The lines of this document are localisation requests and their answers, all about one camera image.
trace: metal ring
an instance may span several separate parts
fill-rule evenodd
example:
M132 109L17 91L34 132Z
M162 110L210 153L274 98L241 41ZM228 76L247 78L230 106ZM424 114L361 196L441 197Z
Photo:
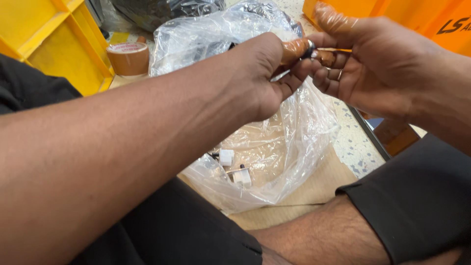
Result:
M340 70L339 77L337 77L337 81L340 81L340 78L342 77L343 69Z

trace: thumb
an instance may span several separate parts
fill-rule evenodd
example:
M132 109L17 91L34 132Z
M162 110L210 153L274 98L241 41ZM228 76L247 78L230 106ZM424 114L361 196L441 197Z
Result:
M368 26L368 18L347 17L335 11L333 6L317 1L314 8L317 24L339 42L338 48L351 49L361 36L373 29Z

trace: person's left hand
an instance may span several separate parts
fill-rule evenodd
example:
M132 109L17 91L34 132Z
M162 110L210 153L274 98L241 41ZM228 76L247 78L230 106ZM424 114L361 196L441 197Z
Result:
M323 34L308 36L316 47L322 47L323 37ZM281 102L291 96L310 73L322 67L318 61L310 59L297 61L289 67L279 66L283 55L282 42L273 33L264 33L245 41L227 55L240 71L236 82L243 83L248 101L255 104L258 110L254 118L256 121L275 114ZM270 82L274 75L287 69L291 69L288 74L276 82Z

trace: white connector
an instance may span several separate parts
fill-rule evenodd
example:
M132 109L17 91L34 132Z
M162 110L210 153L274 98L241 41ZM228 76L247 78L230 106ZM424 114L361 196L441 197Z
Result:
M249 188L252 186L252 180L250 179L249 169L241 168L233 172L234 183L244 186L244 188Z
M219 163L221 166L232 166L232 160L234 159L234 150L224 150L219 151Z

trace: yellow plastic bin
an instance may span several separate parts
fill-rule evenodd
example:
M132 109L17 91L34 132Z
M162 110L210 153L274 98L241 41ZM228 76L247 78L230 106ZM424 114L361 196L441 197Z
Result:
M315 25L317 0L305 0L303 13ZM471 0L323 0L352 17L387 16L442 47L471 56Z
M84 0L0 0L0 25L0 53L67 78L84 96L111 84L108 44Z

